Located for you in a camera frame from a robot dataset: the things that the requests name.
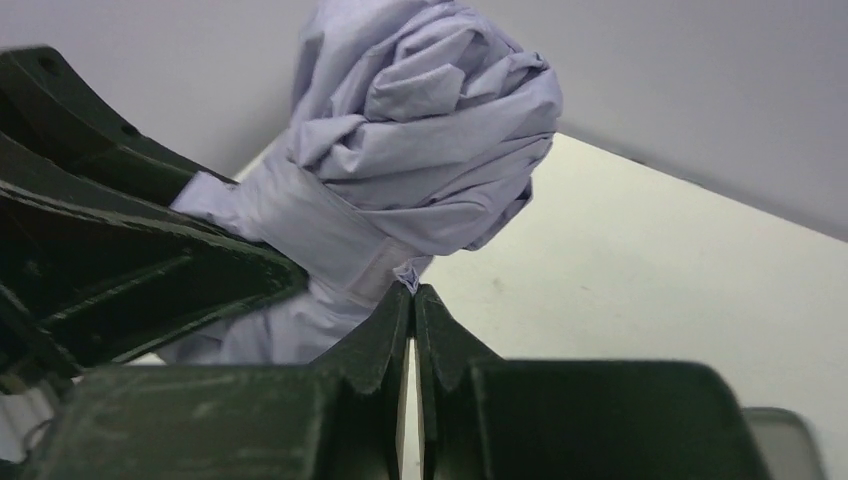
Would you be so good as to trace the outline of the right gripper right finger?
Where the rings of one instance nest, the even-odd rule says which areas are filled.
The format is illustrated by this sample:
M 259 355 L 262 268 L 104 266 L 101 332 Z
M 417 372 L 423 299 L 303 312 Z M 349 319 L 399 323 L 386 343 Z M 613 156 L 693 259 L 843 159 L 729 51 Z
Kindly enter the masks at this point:
M 737 399 L 688 361 L 497 355 L 414 297 L 426 479 L 766 479 Z

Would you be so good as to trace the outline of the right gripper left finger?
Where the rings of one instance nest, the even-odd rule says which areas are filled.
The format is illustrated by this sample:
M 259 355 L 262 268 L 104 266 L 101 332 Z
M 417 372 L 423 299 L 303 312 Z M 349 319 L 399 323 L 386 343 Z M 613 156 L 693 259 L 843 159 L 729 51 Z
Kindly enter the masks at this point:
M 303 366 L 127 366 L 86 375 L 30 479 L 396 479 L 412 297 Z

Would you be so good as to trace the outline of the lilac folding umbrella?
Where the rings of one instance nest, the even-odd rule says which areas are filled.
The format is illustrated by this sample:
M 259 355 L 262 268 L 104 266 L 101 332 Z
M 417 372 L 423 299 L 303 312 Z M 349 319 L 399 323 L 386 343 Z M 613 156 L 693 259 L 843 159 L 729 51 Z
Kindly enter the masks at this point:
M 163 347 L 168 364 L 304 364 L 394 282 L 474 251 L 532 198 L 563 96 L 553 67 L 455 1 L 322 1 L 300 37 L 286 130 L 174 210 L 273 247 L 304 292 Z

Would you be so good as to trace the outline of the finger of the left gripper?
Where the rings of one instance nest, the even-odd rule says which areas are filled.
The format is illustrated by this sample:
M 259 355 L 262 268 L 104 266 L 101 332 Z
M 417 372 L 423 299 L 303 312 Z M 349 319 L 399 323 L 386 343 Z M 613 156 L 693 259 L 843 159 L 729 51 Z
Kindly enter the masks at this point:
M 2 51 L 1 130 L 75 176 L 162 206 L 207 170 L 141 133 L 46 45 Z
M 91 185 L 1 186 L 1 377 L 70 378 L 300 292 L 273 249 Z

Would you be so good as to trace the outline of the black umbrella case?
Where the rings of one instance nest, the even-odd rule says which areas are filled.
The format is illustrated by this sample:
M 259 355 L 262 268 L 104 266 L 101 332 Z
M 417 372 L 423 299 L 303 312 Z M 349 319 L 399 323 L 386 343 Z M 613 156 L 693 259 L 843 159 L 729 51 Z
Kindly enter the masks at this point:
M 777 407 L 746 407 L 743 415 L 774 480 L 826 480 L 816 438 L 805 419 Z

